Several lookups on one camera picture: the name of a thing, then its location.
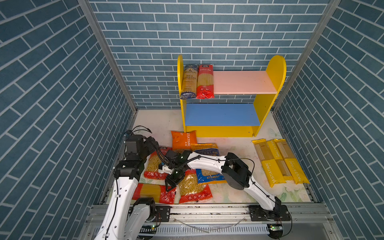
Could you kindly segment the blue elbow pasta bag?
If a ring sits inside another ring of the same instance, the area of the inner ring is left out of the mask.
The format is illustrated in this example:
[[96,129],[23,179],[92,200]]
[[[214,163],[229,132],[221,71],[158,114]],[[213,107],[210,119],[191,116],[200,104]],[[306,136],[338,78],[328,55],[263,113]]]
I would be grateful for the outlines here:
[[196,169],[196,174],[199,185],[222,184],[227,182],[223,175],[213,171]]

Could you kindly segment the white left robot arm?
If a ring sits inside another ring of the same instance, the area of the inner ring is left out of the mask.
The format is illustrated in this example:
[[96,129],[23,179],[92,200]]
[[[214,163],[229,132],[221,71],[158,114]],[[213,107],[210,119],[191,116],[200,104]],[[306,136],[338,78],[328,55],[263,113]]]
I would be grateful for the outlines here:
[[153,137],[126,136],[123,157],[113,171],[112,198],[96,240],[135,240],[143,224],[155,217],[153,198],[138,199],[133,210],[129,210],[147,157],[158,148],[159,144]]

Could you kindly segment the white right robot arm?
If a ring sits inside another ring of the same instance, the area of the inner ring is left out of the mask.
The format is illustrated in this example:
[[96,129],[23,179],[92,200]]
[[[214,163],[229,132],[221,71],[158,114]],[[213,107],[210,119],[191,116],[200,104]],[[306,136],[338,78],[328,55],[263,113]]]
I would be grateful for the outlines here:
[[189,150],[181,154],[168,151],[161,157],[159,173],[166,173],[167,191],[174,189],[186,176],[188,170],[207,170],[224,176],[228,185],[237,190],[244,190],[253,197],[266,212],[280,214],[281,200],[268,193],[253,177],[246,163],[233,153],[226,156],[207,156]]

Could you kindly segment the red spaghetti bag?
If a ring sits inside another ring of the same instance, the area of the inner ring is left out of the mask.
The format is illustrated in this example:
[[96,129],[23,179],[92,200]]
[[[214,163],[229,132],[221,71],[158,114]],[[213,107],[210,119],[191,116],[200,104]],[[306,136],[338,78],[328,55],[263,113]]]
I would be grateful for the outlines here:
[[173,205],[175,197],[176,189],[167,192],[166,186],[163,185],[139,183],[132,199],[138,200],[139,198],[153,198],[156,203]]
[[213,99],[214,95],[214,66],[200,65],[197,80],[197,99]]

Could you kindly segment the dark blue spaghetti bag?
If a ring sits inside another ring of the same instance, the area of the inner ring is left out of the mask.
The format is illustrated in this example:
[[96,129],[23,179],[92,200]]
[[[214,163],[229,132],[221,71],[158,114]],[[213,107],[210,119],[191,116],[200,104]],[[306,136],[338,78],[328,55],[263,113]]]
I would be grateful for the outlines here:
[[197,96],[199,65],[186,65],[183,73],[181,100],[195,99]]

